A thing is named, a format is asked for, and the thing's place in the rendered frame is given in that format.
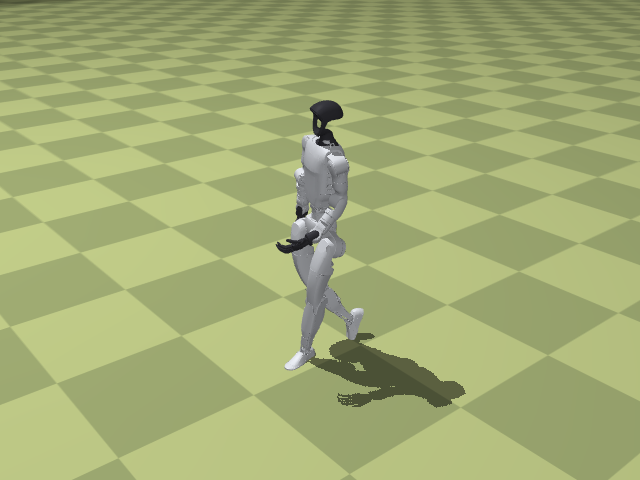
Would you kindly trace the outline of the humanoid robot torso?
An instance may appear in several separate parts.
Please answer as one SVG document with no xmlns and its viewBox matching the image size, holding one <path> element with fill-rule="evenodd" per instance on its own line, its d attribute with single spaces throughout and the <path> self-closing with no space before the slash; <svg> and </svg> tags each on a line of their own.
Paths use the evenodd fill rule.
<svg viewBox="0 0 640 480">
<path fill-rule="evenodd" d="M 308 139 L 305 152 L 304 152 L 304 187 L 305 196 L 312 212 L 306 215 L 305 225 L 306 232 L 309 233 L 315 228 L 316 223 L 325 213 L 325 210 L 330 207 L 328 199 L 331 194 L 335 193 L 332 184 L 332 175 L 328 170 L 327 156 L 333 152 L 339 152 L 342 156 L 345 156 L 342 146 L 335 146 L 334 143 L 330 144 L 330 141 L 323 140 L 324 144 L 330 144 L 329 146 L 319 146 L 316 144 L 316 140 L 320 139 L 320 136 L 312 136 Z M 333 144 L 333 146 L 331 146 Z M 331 224 L 330 224 L 331 225 Z M 336 233 L 337 223 L 336 220 L 330 227 L 330 231 Z M 325 234 L 321 239 L 324 239 Z"/>
</svg>

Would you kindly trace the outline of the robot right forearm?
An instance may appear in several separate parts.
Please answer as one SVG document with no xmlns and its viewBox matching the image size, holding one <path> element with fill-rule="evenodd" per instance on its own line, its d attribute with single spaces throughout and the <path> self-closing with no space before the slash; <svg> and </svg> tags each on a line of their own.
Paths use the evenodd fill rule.
<svg viewBox="0 0 640 480">
<path fill-rule="evenodd" d="M 296 181 L 296 189 L 297 189 L 296 208 L 297 206 L 300 206 L 302 208 L 302 214 L 304 214 L 307 211 L 309 211 L 309 202 L 305 196 L 305 187 L 304 185 L 298 184 Z"/>
</svg>

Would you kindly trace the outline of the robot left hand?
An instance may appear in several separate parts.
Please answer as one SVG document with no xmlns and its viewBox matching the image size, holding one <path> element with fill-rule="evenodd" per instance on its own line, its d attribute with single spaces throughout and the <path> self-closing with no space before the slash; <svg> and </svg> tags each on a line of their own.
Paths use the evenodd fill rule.
<svg viewBox="0 0 640 480">
<path fill-rule="evenodd" d="M 292 243 L 290 245 L 281 245 L 279 242 L 277 242 L 276 246 L 278 248 L 279 251 L 283 252 L 283 253 L 291 253 L 297 250 L 300 250 L 304 247 L 306 247 L 307 245 L 313 245 L 312 240 L 316 239 L 319 237 L 319 232 L 314 230 L 310 233 L 305 234 L 305 238 L 299 239 L 299 240 L 291 240 L 291 239 L 287 239 L 286 241 L 289 243 Z"/>
</svg>

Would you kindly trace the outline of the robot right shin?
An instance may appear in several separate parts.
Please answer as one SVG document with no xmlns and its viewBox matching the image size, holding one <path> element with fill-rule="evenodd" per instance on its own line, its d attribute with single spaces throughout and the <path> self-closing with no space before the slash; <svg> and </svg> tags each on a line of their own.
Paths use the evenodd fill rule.
<svg viewBox="0 0 640 480">
<path fill-rule="evenodd" d="M 324 291 L 324 294 L 325 294 L 326 298 L 328 299 L 328 303 L 327 303 L 325 308 L 328 309 L 329 311 L 331 311 L 332 313 L 336 314 L 341 319 L 343 319 L 344 322 L 347 323 L 347 325 L 350 325 L 350 322 L 353 321 L 353 317 L 348 313 L 348 311 L 341 304 L 340 298 L 334 292 L 334 290 L 332 288 L 330 288 L 329 286 L 327 286 L 327 288 Z M 350 322 L 347 319 L 344 319 L 342 316 L 347 318 Z M 351 318 L 352 318 L 352 320 L 350 320 Z"/>
</svg>

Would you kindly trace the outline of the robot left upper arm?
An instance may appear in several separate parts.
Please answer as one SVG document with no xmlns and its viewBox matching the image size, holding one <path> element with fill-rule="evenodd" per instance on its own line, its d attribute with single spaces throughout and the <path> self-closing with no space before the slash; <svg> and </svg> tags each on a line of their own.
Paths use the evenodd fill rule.
<svg viewBox="0 0 640 480">
<path fill-rule="evenodd" d="M 328 199 L 328 203 L 335 209 L 337 203 L 341 199 L 347 198 L 348 190 L 348 172 L 349 163 L 345 156 L 342 156 L 339 152 L 333 152 L 327 156 L 328 170 L 332 175 L 332 184 L 335 193 L 331 194 Z"/>
</svg>

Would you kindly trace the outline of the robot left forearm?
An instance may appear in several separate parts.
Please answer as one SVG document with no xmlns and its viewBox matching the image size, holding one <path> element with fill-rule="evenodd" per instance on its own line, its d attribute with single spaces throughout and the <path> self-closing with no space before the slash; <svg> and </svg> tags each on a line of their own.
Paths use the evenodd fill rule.
<svg viewBox="0 0 640 480">
<path fill-rule="evenodd" d="M 332 224 L 335 222 L 335 220 L 337 221 L 340 218 L 340 216 L 344 212 L 346 205 L 347 205 L 347 200 L 343 198 L 339 200 L 334 210 L 332 208 L 327 208 L 325 210 L 325 213 L 323 214 L 323 216 L 316 223 L 315 228 L 310 231 L 312 232 L 316 230 L 319 232 L 319 237 L 312 240 L 312 243 L 316 244 L 321 241 L 322 236 L 328 232 L 328 230 L 330 229 Z"/>
</svg>

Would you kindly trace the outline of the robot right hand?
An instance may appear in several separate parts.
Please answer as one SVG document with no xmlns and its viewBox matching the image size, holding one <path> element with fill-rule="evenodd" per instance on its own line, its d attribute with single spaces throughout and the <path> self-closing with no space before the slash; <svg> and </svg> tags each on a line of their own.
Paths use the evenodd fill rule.
<svg viewBox="0 0 640 480">
<path fill-rule="evenodd" d="M 308 214 L 308 211 L 306 213 L 302 214 L 302 208 L 300 206 L 297 206 L 297 208 L 296 208 L 297 219 L 295 221 L 297 221 L 300 218 L 306 217 L 307 214 Z"/>
</svg>

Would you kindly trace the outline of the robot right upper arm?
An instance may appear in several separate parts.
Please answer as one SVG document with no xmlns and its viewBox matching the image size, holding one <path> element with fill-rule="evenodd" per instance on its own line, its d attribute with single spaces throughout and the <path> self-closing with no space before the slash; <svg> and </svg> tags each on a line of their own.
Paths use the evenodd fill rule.
<svg viewBox="0 0 640 480">
<path fill-rule="evenodd" d="M 297 181 L 298 184 L 300 185 L 304 185 L 304 152 L 305 152 L 305 146 L 306 143 L 308 141 L 308 139 L 312 136 L 316 136 L 316 135 L 305 135 L 302 138 L 302 157 L 301 157 L 301 163 L 303 165 L 302 168 L 298 168 L 295 173 L 294 173 L 294 177 Z"/>
</svg>

